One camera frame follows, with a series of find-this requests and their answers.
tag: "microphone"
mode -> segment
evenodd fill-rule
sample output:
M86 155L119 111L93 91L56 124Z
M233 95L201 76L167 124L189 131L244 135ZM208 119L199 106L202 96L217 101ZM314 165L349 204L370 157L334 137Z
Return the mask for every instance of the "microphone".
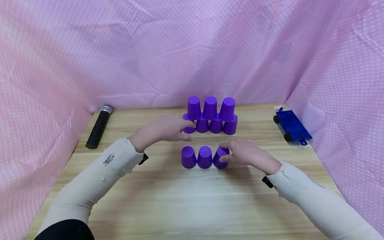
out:
M106 104L101 107L99 117L97 118L95 126L93 126L92 132L85 144L87 148L95 149L98 147L112 112L113 108L111 105Z

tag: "wooden table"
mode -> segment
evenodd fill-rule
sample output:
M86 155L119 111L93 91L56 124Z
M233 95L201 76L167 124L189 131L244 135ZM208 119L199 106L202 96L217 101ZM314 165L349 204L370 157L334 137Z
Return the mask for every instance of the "wooden table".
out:
M89 220L96 239L326 239L301 210L280 198L252 167L229 165L185 169L181 165L183 146L210 146L237 138L252 139L275 158L291 163L321 185L338 192L310 145L285 142L272 117L281 103L237 106L237 132L233 136L193 133L194 142L158 142L146 150L149 160L136 166L93 208ZM130 136L140 125L159 114L179 109L116 110L109 120L98 149L85 143L96 113L81 137L72 157L48 195L26 239L33 239L52 199L105 148L120 137Z

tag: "purple cup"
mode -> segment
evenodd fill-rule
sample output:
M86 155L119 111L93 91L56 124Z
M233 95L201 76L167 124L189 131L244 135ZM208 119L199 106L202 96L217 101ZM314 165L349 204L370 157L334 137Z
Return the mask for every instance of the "purple cup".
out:
M212 166L212 151L208 146L202 146L197 157L197 165L203 169Z
M234 113L235 113L235 100L233 98L224 98L218 117L223 122L229 122L232 120Z
M196 155L191 146L185 146L181 150L181 164L183 167L191 169L196 166Z
M216 118L215 120L212 120L211 123L209 124L209 131L211 133L221 133L223 130L223 121L218 117L218 113L216 113Z
M237 116L236 114L234 114L231 121L224 123L223 132L226 135L234 135L236 132L236 127L237 127Z
M213 158L213 164L215 167L218 169L224 169L228 166L228 162L220 162L219 159L224 156L229 154L229 149L218 147L215 153L215 156Z
M187 114L187 113L185 113L185 114L183 115L183 119L184 119L184 120L189 120L189 121L191 121L191 122L195 122L195 121L190 120L190 119L188 118L188 114ZM194 129L193 127L185 127L183 131L184 131L185 133L187 133L187 134L191 134L191 133L195 132L195 129Z
M198 97L188 98L188 119L197 120L201 117L200 99Z
M213 96L209 96L205 99L203 118L209 121L215 120L217 113L217 100Z
M209 130L208 120L204 119L202 116L196 121L196 130L199 133L206 133Z

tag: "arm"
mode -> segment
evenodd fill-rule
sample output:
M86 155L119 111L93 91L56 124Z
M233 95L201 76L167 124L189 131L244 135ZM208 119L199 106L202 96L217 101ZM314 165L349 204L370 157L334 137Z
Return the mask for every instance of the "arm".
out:
M141 127L130 138L118 139L58 193L39 233L68 219L88 224L93 205L117 180L132 172L147 147L157 141L192 141L190 135L181 133L185 127L195 127L195 124L177 115L163 115Z
M384 239L351 206L333 191L313 182L298 168L279 162L251 140L238 139L220 145L231 155L220 161L234 161L262 170L280 197L296 204L324 235L340 240Z

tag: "toy car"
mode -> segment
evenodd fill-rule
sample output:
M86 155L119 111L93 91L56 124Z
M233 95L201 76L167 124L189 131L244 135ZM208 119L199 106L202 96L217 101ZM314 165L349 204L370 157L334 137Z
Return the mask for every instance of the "toy car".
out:
M312 136L292 110L283 111L283 108L280 108L273 116L273 121L282 127L285 132L284 139L287 142L299 142L306 146L306 140L312 139Z

